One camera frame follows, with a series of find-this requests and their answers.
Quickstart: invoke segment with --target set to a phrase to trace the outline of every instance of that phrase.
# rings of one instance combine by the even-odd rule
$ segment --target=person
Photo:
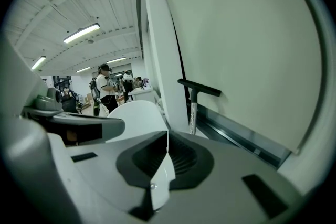
[[[76,108],[76,93],[68,87],[63,88],[64,96],[62,96],[62,109],[65,112],[77,113]]]
[[[137,77],[137,83],[140,88],[143,86],[143,81],[141,80],[141,77]]]
[[[128,101],[128,93],[133,91],[133,82],[134,82],[133,76],[128,72],[126,72],[122,77],[122,85],[123,88],[125,89],[124,91],[125,103]]]
[[[109,66],[104,63],[98,68],[97,89],[100,92],[100,101],[111,113],[118,107],[116,101],[115,86],[109,78]]]
[[[123,96],[125,97],[125,87],[124,87],[124,85],[123,85],[123,83],[122,83],[122,78],[123,78],[123,76],[121,76],[120,77],[120,80],[119,80],[119,83],[120,83],[120,90],[123,92]]]
[[[117,91],[119,90],[119,86],[120,86],[120,81],[119,81],[119,78],[117,78]]]

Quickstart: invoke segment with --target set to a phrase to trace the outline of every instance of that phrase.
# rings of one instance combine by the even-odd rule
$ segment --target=screw
[[[157,185],[155,183],[152,183],[151,184],[151,189],[156,189],[157,188]]]

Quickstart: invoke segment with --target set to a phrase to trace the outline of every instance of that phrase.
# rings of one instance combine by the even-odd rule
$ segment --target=backpack
[[[130,74],[125,74],[122,78],[122,81],[128,83],[133,82],[133,77]]]
[[[89,84],[90,90],[91,90],[91,93],[92,93],[92,98],[95,102],[99,101],[99,97],[100,97],[100,92],[98,91],[96,80],[97,80],[97,78],[92,78],[92,80]]]

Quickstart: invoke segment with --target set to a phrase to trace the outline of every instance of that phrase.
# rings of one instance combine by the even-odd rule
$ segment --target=white wall
[[[182,68],[171,12],[167,0],[146,0],[145,3],[165,117],[172,130],[187,132],[184,87],[177,82],[182,78]]]
[[[117,67],[112,67],[112,73],[118,73],[118,72],[124,72],[126,70],[130,70],[132,69],[131,64],[127,64],[127,65],[122,65],[122,66],[117,66]]]
[[[148,78],[144,60],[139,59],[131,62],[133,77]]]
[[[92,72],[84,73],[80,76],[71,76],[73,91],[84,97],[91,93],[89,83],[92,80]]]
[[[143,45],[143,59],[145,62],[145,68],[150,80],[150,85],[156,91],[159,97],[161,97],[159,84],[157,82],[157,72],[153,60],[153,46],[151,44],[150,31],[142,33],[142,45]]]
[[[48,86],[48,88],[54,87],[54,81],[52,79],[52,76],[41,76],[41,78],[47,80],[47,86]]]
[[[321,81],[305,0],[167,0],[188,80],[220,89],[203,106],[296,152]]]

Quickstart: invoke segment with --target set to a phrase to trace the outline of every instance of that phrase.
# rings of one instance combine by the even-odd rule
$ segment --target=white t-shirt
[[[112,91],[102,90],[102,88],[104,86],[113,86],[113,82],[110,78],[106,79],[104,75],[99,74],[97,76],[96,82],[97,82],[97,89],[98,89],[98,91],[100,91],[100,99],[102,99],[103,97],[108,96],[108,95],[115,95],[116,94],[114,92],[114,90],[112,90]]]

